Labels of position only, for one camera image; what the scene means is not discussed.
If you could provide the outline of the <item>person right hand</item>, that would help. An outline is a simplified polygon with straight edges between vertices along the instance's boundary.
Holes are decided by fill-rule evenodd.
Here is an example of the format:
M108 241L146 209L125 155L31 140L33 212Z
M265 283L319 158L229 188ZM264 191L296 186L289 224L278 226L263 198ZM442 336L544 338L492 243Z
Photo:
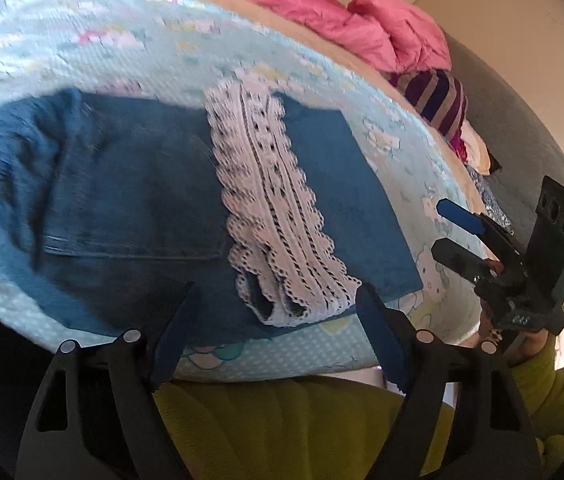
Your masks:
M480 347L483 347L484 344L494 347L510 366L522 364L536 356L547 345L549 336L550 333L547 330L540 330L537 333L514 332L513 341L504 348L502 333L492 326L485 311L480 313L480 328L478 329Z

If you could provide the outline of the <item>yellow-green sleeve right forearm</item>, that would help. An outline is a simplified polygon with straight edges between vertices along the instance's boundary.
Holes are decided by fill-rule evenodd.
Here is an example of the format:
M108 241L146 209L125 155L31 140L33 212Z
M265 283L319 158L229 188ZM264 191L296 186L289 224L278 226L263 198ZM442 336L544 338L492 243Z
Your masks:
M564 367L554 368L554 337L544 348L511 367L515 385L528 411L536 437L564 438Z

